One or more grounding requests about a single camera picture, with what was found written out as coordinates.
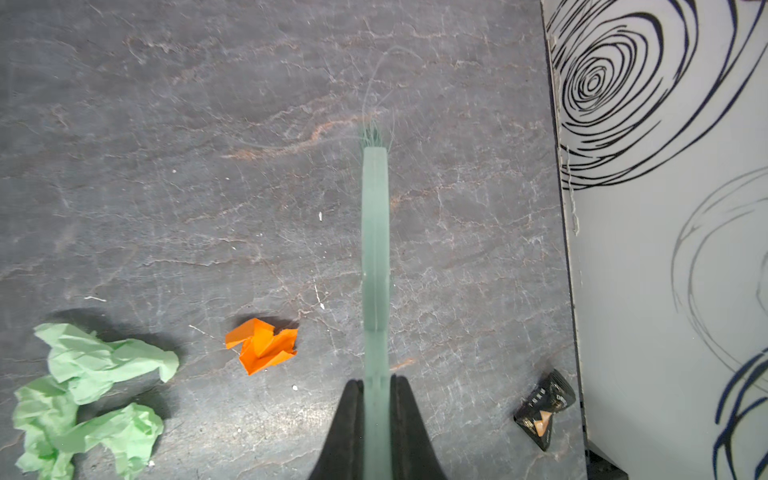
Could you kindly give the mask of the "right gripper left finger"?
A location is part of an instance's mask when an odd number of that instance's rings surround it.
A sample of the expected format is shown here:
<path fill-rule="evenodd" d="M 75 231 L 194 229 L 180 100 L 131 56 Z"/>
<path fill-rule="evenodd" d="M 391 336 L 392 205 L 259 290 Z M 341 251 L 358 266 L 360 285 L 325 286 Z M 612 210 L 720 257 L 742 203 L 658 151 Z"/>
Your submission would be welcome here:
<path fill-rule="evenodd" d="M 362 380 L 349 380 L 309 480 L 362 479 L 363 459 L 364 385 Z"/>

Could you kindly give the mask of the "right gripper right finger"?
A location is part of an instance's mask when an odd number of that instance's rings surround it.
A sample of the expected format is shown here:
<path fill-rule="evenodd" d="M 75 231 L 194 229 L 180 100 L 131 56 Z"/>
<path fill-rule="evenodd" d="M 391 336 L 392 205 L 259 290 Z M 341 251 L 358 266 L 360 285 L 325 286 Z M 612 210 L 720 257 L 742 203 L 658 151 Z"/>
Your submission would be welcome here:
<path fill-rule="evenodd" d="M 390 381 L 390 438 L 395 480 L 447 479 L 404 376 L 393 375 Z"/>

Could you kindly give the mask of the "green hand brush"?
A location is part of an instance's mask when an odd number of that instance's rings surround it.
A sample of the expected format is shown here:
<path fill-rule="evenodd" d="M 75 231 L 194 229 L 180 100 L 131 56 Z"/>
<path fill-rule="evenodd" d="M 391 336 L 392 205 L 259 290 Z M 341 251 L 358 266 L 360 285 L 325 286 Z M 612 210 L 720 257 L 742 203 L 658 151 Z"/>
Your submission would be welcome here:
<path fill-rule="evenodd" d="M 365 479 L 393 477 L 390 435 L 390 219 L 388 150 L 379 129 L 362 131 L 362 314 Z"/>

